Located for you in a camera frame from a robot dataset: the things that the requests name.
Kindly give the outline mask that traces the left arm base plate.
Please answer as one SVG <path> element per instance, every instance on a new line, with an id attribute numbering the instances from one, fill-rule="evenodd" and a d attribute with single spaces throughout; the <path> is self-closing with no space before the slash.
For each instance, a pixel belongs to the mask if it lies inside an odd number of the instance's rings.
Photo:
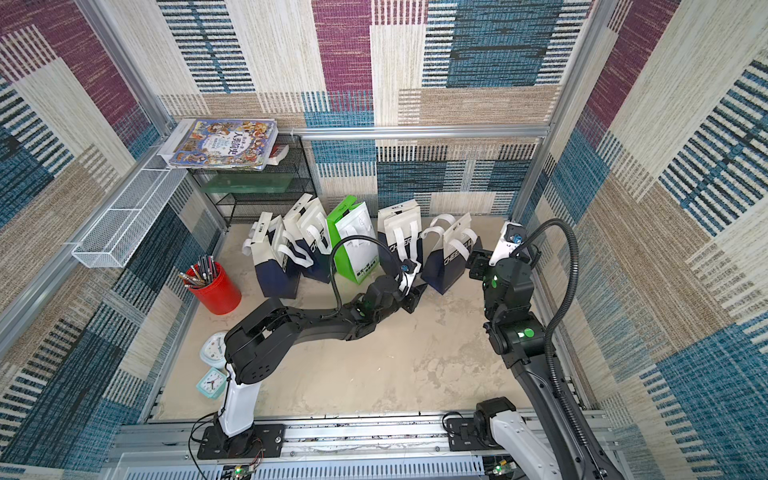
<path id="1" fill-rule="evenodd" d="M 249 429 L 227 436 L 219 420 L 205 429 L 198 447 L 198 460 L 278 458 L 281 456 L 286 425 L 254 423 Z"/>

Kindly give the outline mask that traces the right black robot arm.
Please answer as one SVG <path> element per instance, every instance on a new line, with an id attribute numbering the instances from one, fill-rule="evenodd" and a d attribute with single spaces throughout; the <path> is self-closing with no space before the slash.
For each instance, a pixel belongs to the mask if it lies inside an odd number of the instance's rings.
<path id="1" fill-rule="evenodd" d="M 564 297 L 543 324 L 531 310 L 532 274 L 540 257 L 534 242 L 551 227 L 564 234 L 570 261 Z M 467 267 L 470 277 L 482 283 L 489 343 L 523 388 L 546 436 L 540 440 L 516 407 L 497 397 L 476 407 L 478 437 L 503 449 L 528 479 L 622 478 L 566 387 L 553 340 L 578 285 L 579 247 L 572 227 L 552 218 L 528 232 L 507 221 L 496 247 L 472 252 Z"/>

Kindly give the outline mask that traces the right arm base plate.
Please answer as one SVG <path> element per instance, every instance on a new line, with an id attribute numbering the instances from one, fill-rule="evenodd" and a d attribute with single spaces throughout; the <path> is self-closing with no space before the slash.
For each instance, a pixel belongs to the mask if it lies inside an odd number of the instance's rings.
<path id="1" fill-rule="evenodd" d="M 491 419 L 504 411 L 515 412 L 516 406 L 506 397 L 496 397 L 479 402 L 471 417 L 458 411 L 446 412 L 441 425 L 448 435 L 451 451 L 501 449 L 491 432 Z"/>

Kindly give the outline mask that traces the navy white takeout bag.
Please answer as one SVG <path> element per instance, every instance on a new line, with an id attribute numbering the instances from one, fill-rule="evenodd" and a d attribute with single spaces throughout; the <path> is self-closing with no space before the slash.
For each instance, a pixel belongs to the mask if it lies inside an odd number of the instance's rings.
<path id="1" fill-rule="evenodd" d="M 433 218 L 421 238 L 426 241 L 430 235 L 437 240 L 425 256 L 421 278 L 439 294 L 444 295 L 463 275 L 470 254 L 475 247 L 482 247 L 482 241 L 472 229 L 470 213 L 456 218 L 441 214 Z"/>
<path id="2" fill-rule="evenodd" d="M 262 212 L 242 244 L 242 253 L 253 260 L 265 298 L 295 299 L 301 270 L 312 267 L 310 254 L 285 228 L 280 215 Z"/>
<path id="3" fill-rule="evenodd" d="M 292 261 L 310 279 L 329 283 L 331 241 L 319 198 L 304 193 L 283 216 Z"/>
<path id="4" fill-rule="evenodd" d="M 415 199 L 407 200 L 380 209 L 377 219 L 378 239 L 386 245 L 379 247 L 380 264 L 385 273 L 395 275 L 400 271 L 391 258 L 392 253 L 399 261 L 414 264 L 414 271 L 420 273 L 423 262 L 421 209 Z"/>

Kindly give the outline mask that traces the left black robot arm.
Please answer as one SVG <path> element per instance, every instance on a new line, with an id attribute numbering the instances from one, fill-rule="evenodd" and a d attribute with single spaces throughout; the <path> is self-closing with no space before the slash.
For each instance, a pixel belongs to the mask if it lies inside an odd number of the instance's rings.
<path id="1" fill-rule="evenodd" d="M 336 307 L 300 309 L 278 298 L 269 298 L 225 335 L 225 360 L 230 380 L 214 426 L 226 439 L 252 428 L 260 384 L 272 375 L 296 344 L 319 340 L 354 341 L 375 331 L 386 318 L 399 310 L 412 313 L 424 289 L 414 286 L 421 264 L 400 259 L 382 241 L 365 235 L 351 235 L 331 250 L 336 255 L 352 241 L 369 242 L 384 249 L 394 262 L 395 274 L 382 275 L 344 304 L 335 279 L 331 287 Z"/>

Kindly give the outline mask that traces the green white takeout bag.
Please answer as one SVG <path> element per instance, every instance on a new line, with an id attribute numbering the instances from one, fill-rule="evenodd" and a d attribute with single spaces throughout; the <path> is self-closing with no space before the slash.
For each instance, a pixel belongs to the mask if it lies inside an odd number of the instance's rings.
<path id="1" fill-rule="evenodd" d="M 326 217 L 332 246 L 350 235 L 376 238 L 365 202 L 354 196 L 345 197 Z M 360 284 L 379 264 L 378 246 L 367 240 L 344 243 L 334 256 L 337 272 Z"/>

